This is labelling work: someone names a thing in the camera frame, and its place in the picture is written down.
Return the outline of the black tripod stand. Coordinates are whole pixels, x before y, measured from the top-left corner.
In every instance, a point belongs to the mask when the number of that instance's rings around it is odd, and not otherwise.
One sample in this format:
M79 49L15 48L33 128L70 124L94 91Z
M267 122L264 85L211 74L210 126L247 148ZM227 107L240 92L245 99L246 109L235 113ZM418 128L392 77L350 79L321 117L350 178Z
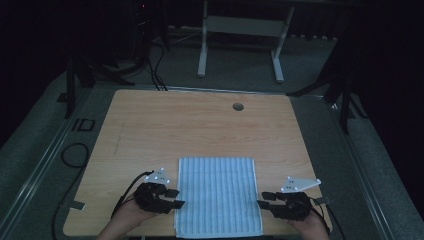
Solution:
M76 107L76 91L75 91L75 78L78 78L81 85L86 88L92 88L95 84L95 80L90 72L91 69L94 69L101 74L105 75L108 79L121 84L133 86L132 82L122 79L118 74L113 73L111 70L108 70L104 66L95 61L91 60L84 55L75 55L69 58L66 66L66 114L65 118L68 119L75 107Z
M311 92L314 89L318 89L326 84L329 85L327 91L323 96L323 100L327 104L334 105L338 99L341 99L341 110L339 117L339 124L345 134L349 134L348 130L348 116L350 110L350 104L353 104L354 108L358 113L366 118L366 115L359 109L358 105L353 101L351 97L352 83L353 83L354 71L350 65L345 67L336 67L335 65L325 64L321 69L317 80L294 92L287 93L290 97L300 97Z

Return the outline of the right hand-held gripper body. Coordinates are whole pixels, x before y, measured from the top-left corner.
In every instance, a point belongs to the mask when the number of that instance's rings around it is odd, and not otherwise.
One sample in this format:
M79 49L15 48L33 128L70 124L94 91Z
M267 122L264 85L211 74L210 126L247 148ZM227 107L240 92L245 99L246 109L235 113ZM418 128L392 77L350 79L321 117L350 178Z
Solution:
M312 210L306 190L321 184L319 179L288 176L279 192L270 195L270 201L280 200L282 205L270 204L269 210L275 218L303 221Z

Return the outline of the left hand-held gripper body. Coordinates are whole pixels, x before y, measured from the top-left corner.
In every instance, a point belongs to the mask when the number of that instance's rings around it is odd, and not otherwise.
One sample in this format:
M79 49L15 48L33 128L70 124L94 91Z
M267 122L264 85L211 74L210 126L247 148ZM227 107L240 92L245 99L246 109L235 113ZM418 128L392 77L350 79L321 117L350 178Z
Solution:
M162 199L168 191L166 187L170 183L163 168L142 174L143 182L133 193L138 206L147 212L168 214L173 208L173 202Z

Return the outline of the white metal desk frame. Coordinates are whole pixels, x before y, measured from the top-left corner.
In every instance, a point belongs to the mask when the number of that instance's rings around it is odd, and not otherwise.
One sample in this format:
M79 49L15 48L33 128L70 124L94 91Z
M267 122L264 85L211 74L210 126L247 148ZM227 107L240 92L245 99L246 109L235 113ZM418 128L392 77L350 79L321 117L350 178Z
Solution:
M206 75L208 56L208 33L226 33L252 36L275 37L278 39L277 47L270 52L275 80L277 83L284 82L280 54L283 49L289 26L295 11L294 7L289 7L284 20L265 20L253 18L226 17L210 15L208 13L208 0L203 0L202 13L202 42L198 62L197 76Z

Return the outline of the dark equipment with red light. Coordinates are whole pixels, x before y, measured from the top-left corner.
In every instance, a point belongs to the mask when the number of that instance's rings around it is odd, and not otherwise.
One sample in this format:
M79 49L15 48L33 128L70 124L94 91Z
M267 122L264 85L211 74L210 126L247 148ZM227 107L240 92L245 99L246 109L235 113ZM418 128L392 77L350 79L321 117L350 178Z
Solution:
M138 33L137 56L147 59L150 55L152 42L156 35L156 0L131 0L135 25Z

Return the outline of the blue striped towel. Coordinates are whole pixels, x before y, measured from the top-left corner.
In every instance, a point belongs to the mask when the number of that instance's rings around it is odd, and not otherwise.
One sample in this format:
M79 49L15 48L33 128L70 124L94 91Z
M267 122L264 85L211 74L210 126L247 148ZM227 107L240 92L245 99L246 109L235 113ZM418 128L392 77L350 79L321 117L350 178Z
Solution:
M246 157L179 159L176 236L185 239L239 238L263 234L255 162Z

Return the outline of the person's right hand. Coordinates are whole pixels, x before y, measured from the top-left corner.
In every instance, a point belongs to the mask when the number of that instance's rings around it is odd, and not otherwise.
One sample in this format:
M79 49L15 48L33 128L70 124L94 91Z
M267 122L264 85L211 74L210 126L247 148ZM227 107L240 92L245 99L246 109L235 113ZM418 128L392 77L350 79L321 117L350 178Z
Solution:
M329 234L320 217L311 212L303 221L288 220L303 240L330 240Z

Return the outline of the person's left hand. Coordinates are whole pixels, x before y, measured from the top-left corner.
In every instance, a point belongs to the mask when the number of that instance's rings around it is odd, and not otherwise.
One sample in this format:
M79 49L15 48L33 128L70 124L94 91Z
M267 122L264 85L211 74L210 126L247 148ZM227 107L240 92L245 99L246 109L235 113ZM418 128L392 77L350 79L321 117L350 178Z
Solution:
M113 219L117 221L121 230L129 232L156 216L156 213L141 209L135 200L127 200L120 206Z

